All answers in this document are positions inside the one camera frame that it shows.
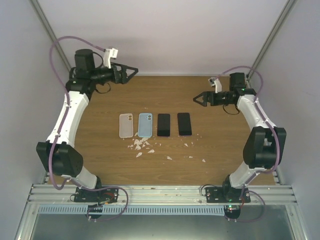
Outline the purple smartphone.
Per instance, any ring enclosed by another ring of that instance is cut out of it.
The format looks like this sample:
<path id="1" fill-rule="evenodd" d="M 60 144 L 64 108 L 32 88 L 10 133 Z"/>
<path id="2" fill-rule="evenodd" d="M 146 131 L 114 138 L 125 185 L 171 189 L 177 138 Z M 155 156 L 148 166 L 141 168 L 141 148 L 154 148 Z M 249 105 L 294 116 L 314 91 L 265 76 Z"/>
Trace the purple smartphone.
<path id="1" fill-rule="evenodd" d="M 169 137 L 171 134 L 171 116 L 168 113 L 159 113 L 157 116 L 157 136 Z"/>

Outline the pink translucent phone case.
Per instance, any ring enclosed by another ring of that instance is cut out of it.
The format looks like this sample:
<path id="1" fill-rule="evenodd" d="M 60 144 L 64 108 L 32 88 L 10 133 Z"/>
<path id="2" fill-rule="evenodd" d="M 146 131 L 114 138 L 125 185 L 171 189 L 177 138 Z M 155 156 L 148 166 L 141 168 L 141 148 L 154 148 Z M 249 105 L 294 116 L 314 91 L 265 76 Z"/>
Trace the pink translucent phone case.
<path id="1" fill-rule="evenodd" d="M 121 139 L 131 138 L 134 135 L 133 114 L 122 113 L 119 115 L 119 137 Z"/>

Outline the light blue phone case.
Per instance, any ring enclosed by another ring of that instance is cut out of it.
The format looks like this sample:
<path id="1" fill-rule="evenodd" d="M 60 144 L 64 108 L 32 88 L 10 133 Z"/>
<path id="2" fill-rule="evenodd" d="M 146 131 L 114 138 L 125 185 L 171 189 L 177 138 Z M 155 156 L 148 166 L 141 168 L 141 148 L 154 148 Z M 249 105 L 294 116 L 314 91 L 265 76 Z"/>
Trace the light blue phone case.
<path id="1" fill-rule="evenodd" d="M 150 138 L 153 134 L 153 115 L 151 113 L 140 113 L 138 116 L 138 136 Z"/>

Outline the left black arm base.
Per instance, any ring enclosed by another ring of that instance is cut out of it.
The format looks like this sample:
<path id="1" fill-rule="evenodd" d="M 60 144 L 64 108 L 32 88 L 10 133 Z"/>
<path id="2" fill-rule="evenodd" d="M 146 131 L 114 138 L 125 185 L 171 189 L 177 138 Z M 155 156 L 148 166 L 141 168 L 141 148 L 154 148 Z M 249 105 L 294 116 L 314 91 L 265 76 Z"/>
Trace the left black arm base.
<path id="1" fill-rule="evenodd" d="M 76 188 L 75 193 L 70 196 L 70 200 L 74 203 L 96 203 L 98 205 L 116 203 L 118 201 L 119 190 L 116 188 L 88 191 Z"/>

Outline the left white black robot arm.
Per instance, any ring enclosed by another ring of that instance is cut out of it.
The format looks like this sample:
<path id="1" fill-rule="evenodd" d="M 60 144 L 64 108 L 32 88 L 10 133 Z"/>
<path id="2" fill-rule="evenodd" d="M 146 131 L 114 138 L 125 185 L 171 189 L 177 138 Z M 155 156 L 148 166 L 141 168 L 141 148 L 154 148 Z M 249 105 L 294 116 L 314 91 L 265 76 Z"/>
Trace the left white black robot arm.
<path id="1" fill-rule="evenodd" d="M 61 176 L 86 189 L 85 195 L 92 202 L 102 199 L 103 189 L 99 187 L 98 177 L 84 167 L 82 155 L 75 150 L 79 123 L 97 85 L 126 84 L 139 71 L 136 67 L 111 62 L 118 55 L 115 48 L 104 51 L 99 66 L 95 65 L 95 55 L 91 49 L 75 52 L 75 67 L 70 70 L 67 83 L 63 84 L 65 94 L 57 122 L 46 141 L 38 142 L 36 146 L 50 178 Z"/>

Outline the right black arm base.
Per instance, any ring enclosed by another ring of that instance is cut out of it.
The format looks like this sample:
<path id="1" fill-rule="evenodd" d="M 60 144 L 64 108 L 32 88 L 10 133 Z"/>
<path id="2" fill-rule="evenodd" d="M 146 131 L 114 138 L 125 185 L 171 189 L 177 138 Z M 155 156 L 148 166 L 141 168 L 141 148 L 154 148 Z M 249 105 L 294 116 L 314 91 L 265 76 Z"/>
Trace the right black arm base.
<path id="1" fill-rule="evenodd" d="M 245 193 L 248 189 L 244 190 L 233 187 L 222 187 L 206 184 L 203 185 L 199 192 L 206 198 L 207 203 L 250 203 L 251 198 L 249 193 Z"/>

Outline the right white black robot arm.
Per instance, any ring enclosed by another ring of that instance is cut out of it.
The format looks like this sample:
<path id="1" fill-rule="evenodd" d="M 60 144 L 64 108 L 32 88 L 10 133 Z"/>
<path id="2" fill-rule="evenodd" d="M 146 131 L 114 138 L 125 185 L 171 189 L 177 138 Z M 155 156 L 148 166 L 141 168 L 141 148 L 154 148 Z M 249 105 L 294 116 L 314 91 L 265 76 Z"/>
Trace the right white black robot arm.
<path id="1" fill-rule="evenodd" d="M 204 91 L 193 98 L 195 103 L 206 107 L 234 105 L 244 116 L 250 134 L 243 148 L 243 161 L 228 175 L 220 187 L 206 188 L 208 202 L 226 203 L 249 202 L 245 192 L 249 184 L 260 174 L 275 171 L 281 163 L 287 132 L 277 127 L 262 109 L 258 94 L 246 84 L 244 73 L 236 72 L 229 76 L 229 90 L 223 91 L 218 78 L 210 78 L 213 91 Z"/>

